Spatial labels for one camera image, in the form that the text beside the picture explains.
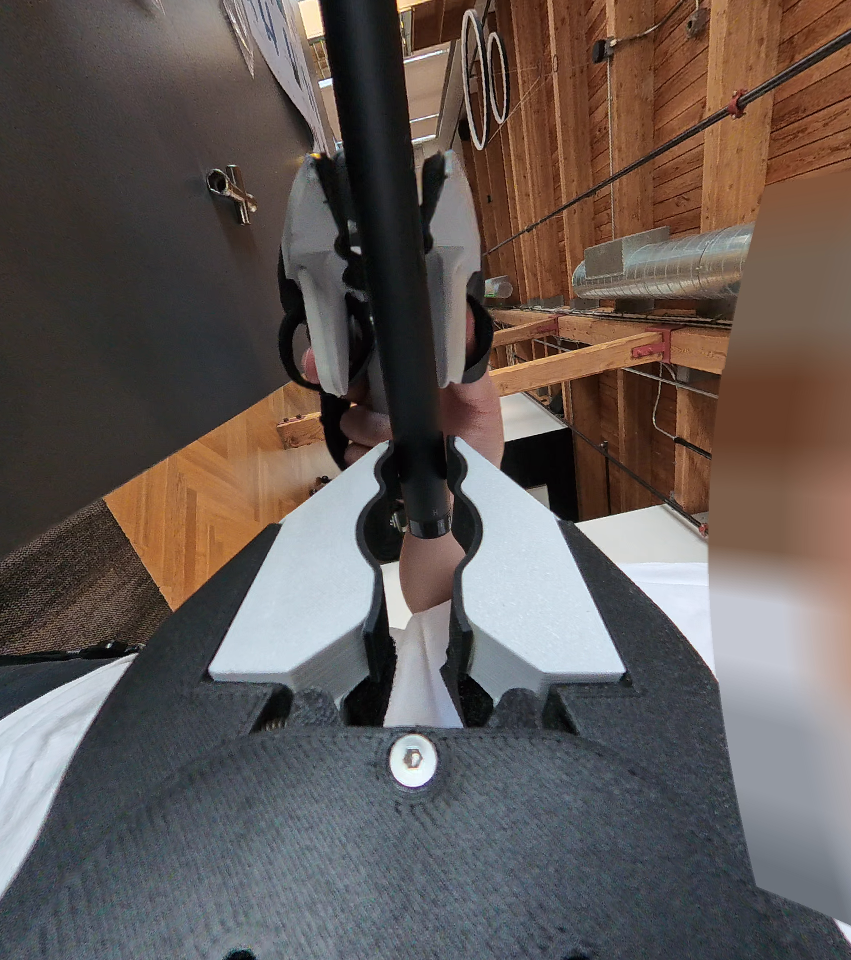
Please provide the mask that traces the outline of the black electric screwdriver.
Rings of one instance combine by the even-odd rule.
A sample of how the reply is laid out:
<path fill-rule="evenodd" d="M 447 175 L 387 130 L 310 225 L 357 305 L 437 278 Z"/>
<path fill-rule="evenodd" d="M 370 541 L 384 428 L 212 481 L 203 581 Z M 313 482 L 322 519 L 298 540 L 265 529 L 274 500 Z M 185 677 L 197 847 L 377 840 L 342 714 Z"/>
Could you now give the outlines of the black electric screwdriver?
<path fill-rule="evenodd" d="M 320 7 L 408 531 L 437 539 L 452 515 L 399 14 Z"/>

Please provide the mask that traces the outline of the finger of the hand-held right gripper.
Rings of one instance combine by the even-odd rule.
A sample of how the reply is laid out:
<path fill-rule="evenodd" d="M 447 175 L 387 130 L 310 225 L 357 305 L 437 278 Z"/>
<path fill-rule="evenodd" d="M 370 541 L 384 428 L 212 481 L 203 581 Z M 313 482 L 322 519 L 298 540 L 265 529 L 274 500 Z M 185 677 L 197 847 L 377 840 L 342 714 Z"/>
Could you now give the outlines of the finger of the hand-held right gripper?
<path fill-rule="evenodd" d="M 280 242 L 283 276 L 303 301 L 322 389 L 345 397 L 375 336 L 343 153 L 310 153 L 293 181 Z"/>
<path fill-rule="evenodd" d="M 453 150 L 435 153 L 421 170 L 424 262 L 440 388 L 464 381 L 467 293 L 480 271 L 480 232 L 464 167 Z"/>

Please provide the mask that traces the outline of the white printed paper sheet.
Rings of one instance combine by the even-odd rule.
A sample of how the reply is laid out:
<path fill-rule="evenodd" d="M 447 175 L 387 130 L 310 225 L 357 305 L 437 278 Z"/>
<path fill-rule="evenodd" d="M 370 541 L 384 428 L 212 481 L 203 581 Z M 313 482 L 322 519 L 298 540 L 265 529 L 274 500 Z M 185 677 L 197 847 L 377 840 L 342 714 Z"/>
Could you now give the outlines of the white printed paper sheet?
<path fill-rule="evenodd" d="M 319 104 L 314 95 L 295 2 L 222 1 L 222 9 L 237 39 L 251 76 L 255 51 L 262 54 L 278 84 L 290 98 L 313 135 L 314 153 L 330 154 Z"/>

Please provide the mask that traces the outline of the silver metal air duct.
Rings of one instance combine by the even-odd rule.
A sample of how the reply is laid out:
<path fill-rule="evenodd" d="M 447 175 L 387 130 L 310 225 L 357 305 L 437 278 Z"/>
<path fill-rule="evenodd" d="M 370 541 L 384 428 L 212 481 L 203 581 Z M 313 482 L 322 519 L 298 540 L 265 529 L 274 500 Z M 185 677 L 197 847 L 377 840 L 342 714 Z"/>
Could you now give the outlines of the silver metal air duct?
<path fill-rule="evenodd" d="M 584 251 L 572 274 L 581 299 L 726 299 L 739 294 L 755 224 L 670 239 L 666 227 Z"/>

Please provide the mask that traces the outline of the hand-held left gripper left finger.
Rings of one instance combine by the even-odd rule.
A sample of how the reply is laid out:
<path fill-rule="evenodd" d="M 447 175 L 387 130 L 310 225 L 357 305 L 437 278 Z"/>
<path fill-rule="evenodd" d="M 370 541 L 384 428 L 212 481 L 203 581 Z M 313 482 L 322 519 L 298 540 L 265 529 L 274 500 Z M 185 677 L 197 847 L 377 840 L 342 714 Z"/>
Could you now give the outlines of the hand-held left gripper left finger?
<path fill-rule="evenodd" d="M 293 510 L 208 666 L 216 681 L 278 683 L 334 698 L 388 681 L 395 648 L 364 524 L 384 493 L 383 442 Z"/>

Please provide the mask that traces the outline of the person's right forearm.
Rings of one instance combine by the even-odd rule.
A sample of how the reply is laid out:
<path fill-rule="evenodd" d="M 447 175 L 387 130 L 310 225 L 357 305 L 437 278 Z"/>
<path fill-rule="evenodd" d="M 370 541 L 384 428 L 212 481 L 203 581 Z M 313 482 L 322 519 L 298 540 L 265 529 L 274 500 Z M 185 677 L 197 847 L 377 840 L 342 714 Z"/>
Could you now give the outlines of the person's right forearm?
<path fill-rule="evenodd" d="M 405 534 L 398 562 L 400 589 L 415 615 L 452 599 L 455 572 L 465 556 L 454 534 L 420 538 Z"/>

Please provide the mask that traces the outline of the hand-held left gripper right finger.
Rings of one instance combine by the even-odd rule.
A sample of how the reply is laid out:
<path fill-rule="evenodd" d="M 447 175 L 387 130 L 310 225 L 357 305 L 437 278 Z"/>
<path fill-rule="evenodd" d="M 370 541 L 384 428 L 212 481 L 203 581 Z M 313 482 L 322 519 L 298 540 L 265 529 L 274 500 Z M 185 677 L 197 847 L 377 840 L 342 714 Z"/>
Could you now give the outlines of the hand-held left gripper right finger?
<path fill-rule="evenodd" d="M 454 573 L 443 679 L 458 704 L 470 677 L 498 702 L 554 684 L 615 683 L 624 663 L 563 525 L 462 438 L 447 440 Z"/>

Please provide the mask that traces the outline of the person's right hand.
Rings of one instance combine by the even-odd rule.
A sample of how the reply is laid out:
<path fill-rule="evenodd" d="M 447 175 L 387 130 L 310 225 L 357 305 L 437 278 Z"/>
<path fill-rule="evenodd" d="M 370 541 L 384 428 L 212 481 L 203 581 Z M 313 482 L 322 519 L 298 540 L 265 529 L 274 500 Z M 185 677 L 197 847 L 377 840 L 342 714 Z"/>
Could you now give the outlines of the person's right hand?
<path fill-rule="evenodd" d="M 489 360 L 478 366 L 480 378 L 453 382 L 439 392 L 441 429 L 446 436 L 465 440 L 495 467 L 504 455 L 504 426 L 499 391 L 489 373 Z M 349 406 L 339 419 L 344 442 L 335 442 L 334 429 L 323 426 L 326 445 L 336 465 L 346 469 L 375 446 L 392 438 L 389 416 L 372 406 L 368 371 L 350 385 L 345 397 Z"/>

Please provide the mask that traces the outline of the black tension rod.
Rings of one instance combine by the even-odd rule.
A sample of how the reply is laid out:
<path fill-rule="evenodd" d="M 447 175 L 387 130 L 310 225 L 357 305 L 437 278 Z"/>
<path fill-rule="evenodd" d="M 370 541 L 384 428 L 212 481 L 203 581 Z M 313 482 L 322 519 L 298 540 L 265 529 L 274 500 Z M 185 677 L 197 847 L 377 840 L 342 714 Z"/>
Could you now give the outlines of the black tension rod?
<path fill-rule="evenodd" d="M 630 467 L 626 466 L 618 458 L 612 456 L 608 452 L 608 442 L 595 442 L 583 434 L 576 426 L 572 425 L 567 420 L 560 418 L 561 423 L 566 426 L 571 433 L 587 444 L 590 448 L 599 453 L 605 460 L 605 487 L 606 487 L 606 500 L 607 500 L 607 515 L 612 514 L 612 503 L 611 503 L 611 481 L 610 481 L 610 470 L 609 465 L 614 464 L 620 471 L 626 474 L 631 480 L 633 480 L 638 486 L 642 487 L 647 491 L 656 501 L 664 505 L 669 510 L 672 510 L 674 514 L 679 516 L 682 520 L 688 523 L 692 528 L 696 530 L 699 536 L 702 539 L 707 540 L 709 536 L 709 525 L 707 520 L 698 519 L 695 514 L 689 513 L 687 510 L 682 508 L 678 502 L 673 498 L 671 494 L 666 495 L 661 493 L 656 487 L 652 486 L 648 481 L 643 479 L 639 474 L 636 474 Z"/>
<path fill-rule="evenodd" d="M 607 187 L 610 187 L 612 184 L 626 177 L 627 175 L 633 173 L 634 171 L 642 168 L 649 162 L 652 162 L 667 153 L 668 151 L 678 147 L 680 144 L 695 138 L 698 134 L 705 132 L 708 128 L 720 123 L 728 117 L 738 119 L 745 114 L 745 110 L 752 103 L 758 101 L 762 97 L 767 96 L 769 93 L 774 90 L 779 89 L 780 86 L 785 83 L 793 80 L 794 78 L 800 76 L 804 72 L 812 69 L 818 64 L 826 61 L 828 58 L 838 54 L 842 49 L 851 45 L 851 27 L 848 30 L 843 31 L 838 36 L 830 39 L 827 43 L 820 46 L 813 52 L 802 57 L 795 63 L 786 67 L 785 69 L 779 71 L 771 78 L 767 78 L 761 82 L 757 87 L 753 89 L 738 89 L 735 90 L 729 99 L 728 102 L 723 103 L 721 108 L 716 110 L 714 113 L 707 115 L 698 123 L 686 128 L 680 133 L 676 134 L 672 138 L 664 141 L 655 147 L 653 150 L 648 151 L 645 155 L 642 155 L 637 160 L 633 161 L 629 165 L 612 172 L 605 179 L 600 180 L 598 183 L 590 186 L 586 191 L 570 198 L 566 202 L 562 203 L 557 208 L 549 211 L 547 214 L 539 218 L 538 220 L 528 224 L 523 227 L 513 235 L 502 240 L 495 246 L 492 246 L 490 249 L 483 251 L 483 258 L 489 258 L 491 254 L 497 252 L 498 250 L 506 247 L 512 242 L 522 238 L 526 234 L 530 234 L 533 231 L 537 230 L 540 226 L 546 222 L 551 221 L 553 218 L 558 217 L 564 214 L 567 210 L 578 205 L 579 203 L 585 201 L 588 198 L 594 197 L 596 194 L 600 193 Z"/>

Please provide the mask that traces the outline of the person's white shirt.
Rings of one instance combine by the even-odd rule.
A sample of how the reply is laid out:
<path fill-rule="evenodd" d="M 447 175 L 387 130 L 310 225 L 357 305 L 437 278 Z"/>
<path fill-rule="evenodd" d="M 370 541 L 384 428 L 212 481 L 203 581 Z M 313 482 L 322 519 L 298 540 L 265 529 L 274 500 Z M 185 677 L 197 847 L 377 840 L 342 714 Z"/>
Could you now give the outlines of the person's white shirt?
<path fill-rule="evenodd" d="M 0 899 L 88 728 L 133 657 L 113 659 L 0 720 Z"/>

